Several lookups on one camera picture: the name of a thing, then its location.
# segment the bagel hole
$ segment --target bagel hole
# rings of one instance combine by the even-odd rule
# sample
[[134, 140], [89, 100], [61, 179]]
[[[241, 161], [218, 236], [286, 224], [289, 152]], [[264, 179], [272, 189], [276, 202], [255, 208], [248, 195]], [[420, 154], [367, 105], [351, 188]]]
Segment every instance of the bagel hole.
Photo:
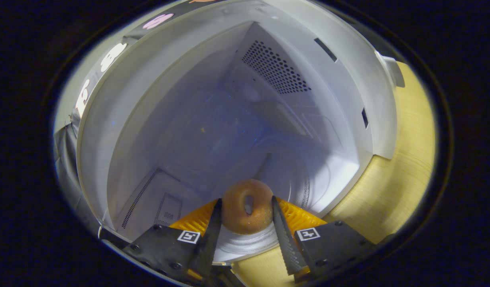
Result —
[[254, 197], [247, 195], [245, 197], [245, 212], [250, 215], [252, 214], [252, 208], [254, 207]]

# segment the wooden surface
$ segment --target wooden surface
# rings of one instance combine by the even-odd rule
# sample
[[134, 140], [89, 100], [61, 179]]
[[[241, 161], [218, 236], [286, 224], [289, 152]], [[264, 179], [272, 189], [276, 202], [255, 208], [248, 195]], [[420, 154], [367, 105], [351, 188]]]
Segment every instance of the wooden surface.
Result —
[[[405, 88], [396, 89], [398, 138], [391, 160], [373, 156], [345, 198], [323, 217], [344, 220], [372, 243], [396, 232], [425, 192], [435, 157], [435, 126], [429, 100], [409, 67], [398, 63]], [[249, 287], [294, 286], [279, 247], [232, 264]]]

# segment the white sticker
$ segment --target white sticker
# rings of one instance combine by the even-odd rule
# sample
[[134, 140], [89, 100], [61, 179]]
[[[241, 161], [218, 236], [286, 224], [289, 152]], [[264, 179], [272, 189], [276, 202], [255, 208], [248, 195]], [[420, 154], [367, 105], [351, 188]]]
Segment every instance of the white sticker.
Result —
[[314, 227], [298, 230], [296, 232], [298, 233], [298, 237], [300, 238], [300, 241], [311, 240], [320, 237], [319, 233], [317, 233]]
[[183, 232], [181, 232], [181, 235], [177, 238], [177, 240], [196, 244], [200, 236], [201, 236], [200, 232], [183, 230]]
[[154, 18], [153, 20], [149, 21], [148, 23], [146, 23], [142, 28], [143, 29], [152, 29], [156, 26], [158, 26], [159, 24], [167, 21], [168, 19], [170, 19], [172, 16], [174, 16], [174, 14], [170, 13], [170, 14], [162, 14], [156, 18]]
[[87, 100], [89, 98], [89, 92], [87, 91], [87, 87], [89, 86], [89, 83], [91, 81], [87, 79], [84, 83], [84, 86], [82, 86], [82, 90], [80, 91], [79, 94], [79, 99], [77, 100], [77, 104], [75, 105], [75, 108], [77, 111], [79, 111], [80, 118], [82, 117], [82, 114], [84, 113], [85, 106], [87, 104]]
[[122, 51], [124, 51], [124, 48], [126, 48], [126, 45], [128, 44], [122, 44], [119, 43], [115, 45], [109, 52], [108, 54], [103, 58], [103, 61], [101, 61], [101, 71], [104, 72], [110, 67], [110, 65], [114, 62], [114, 59], [121, 54]]

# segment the pink sticker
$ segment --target pink sticker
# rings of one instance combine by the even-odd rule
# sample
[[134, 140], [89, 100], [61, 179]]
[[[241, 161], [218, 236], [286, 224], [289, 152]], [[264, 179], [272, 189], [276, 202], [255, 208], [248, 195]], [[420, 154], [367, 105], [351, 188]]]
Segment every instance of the pink sticker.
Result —
[[167, 21], [168, 19], [170, 19], [172, 16], [174, 16], [174, 14], [170, 13], [170, 14], [162, 14], [156, 18], [154, 18], [153, 20], [149, 21], [147, 24], [145, 24], [142, 28], [143, 29], [152, 29], [156, 26], [158, 26], [159, 24]]

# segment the bagel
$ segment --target bagel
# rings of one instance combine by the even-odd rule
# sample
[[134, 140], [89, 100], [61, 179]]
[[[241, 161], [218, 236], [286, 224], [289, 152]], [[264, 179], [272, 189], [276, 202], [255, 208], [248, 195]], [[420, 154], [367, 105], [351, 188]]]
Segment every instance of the bagel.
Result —
[[[245, 198], [252, 196], [252, 212], [245, 210]], [[273, 220], [273, 192], [263, 182], [248, 179], [229, 187], [222, 198], [222, 223], [238, 234], [254, 234], [264, 230]]]

